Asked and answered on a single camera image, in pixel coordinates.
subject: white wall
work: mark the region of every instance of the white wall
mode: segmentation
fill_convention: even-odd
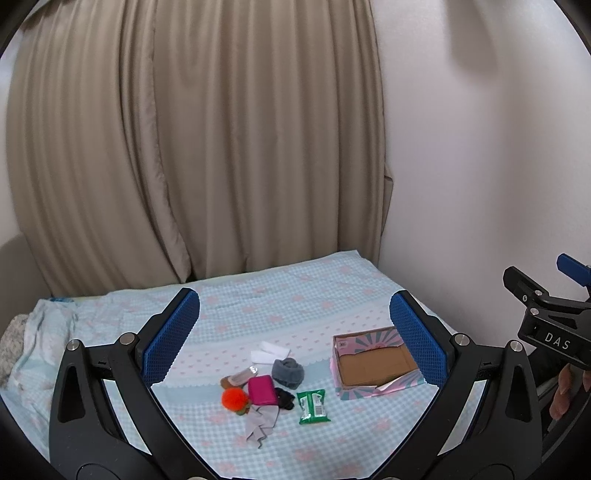
[[[479,342],[515,338],[515,265],[591,264],[591,57],[553,0],[374,0],[394,193],[380,269]]]
[[[20,43],[17,34],[0,59],[0,245],[18,233],[6,163],[6,108],[12,68]]]

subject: orange pompom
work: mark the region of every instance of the orange pompom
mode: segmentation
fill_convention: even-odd
[[[222,393],[222,405],[230,411],[238,412],[248,405],[248,395],[241,388],[228,388]]]

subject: blue clamp handle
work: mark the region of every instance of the blue clamp handle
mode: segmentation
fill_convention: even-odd
[[[556,261],[556,266],[567,277],[572,278],[582,287],[591,287],[591,268],[576,261],[567,254],[561,254]]]

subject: metal screw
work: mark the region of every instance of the metal screw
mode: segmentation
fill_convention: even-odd
[[[79,340],[70,340],[68,342],[68,344],[66,345],[66,348],[70,351],[73,352],[74,350],[76,350],[78,347],[80,346],[80,341]]]
[[[468,338],[468,336],[464,335],[463,333],[456,335],[454,340],[460,346],[466,346],[468,345],[468,343],[470,343],[470,339]]]
[[[523,350],[523,345],[521,345],[521,342],[518,342],[517,340],[512,340],[510,346],[514,352],[521,352]]]
[[[123,335],[121,335],[119,337],[119,341],[123,344],[123,345],[129,345],[131,342],[133,342],[135,340],[135,334],[134,333],[124,333]]]

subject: finger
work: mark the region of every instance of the finger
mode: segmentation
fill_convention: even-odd
[[[587,370],[583,373],[583,388],[586,392],[591,390],[591,370]]]
[[[550,416],[555,420],[560,420],[562,416],[567,413],[570,407],[570,399],[568,393],[560,394],[557,390],[554,394],[554,400],[550,406]]]
[[[570,390],[573,382],[573,376],[570,371],[570,365],[566,365],[558,374],[558,392],[564,395]]]

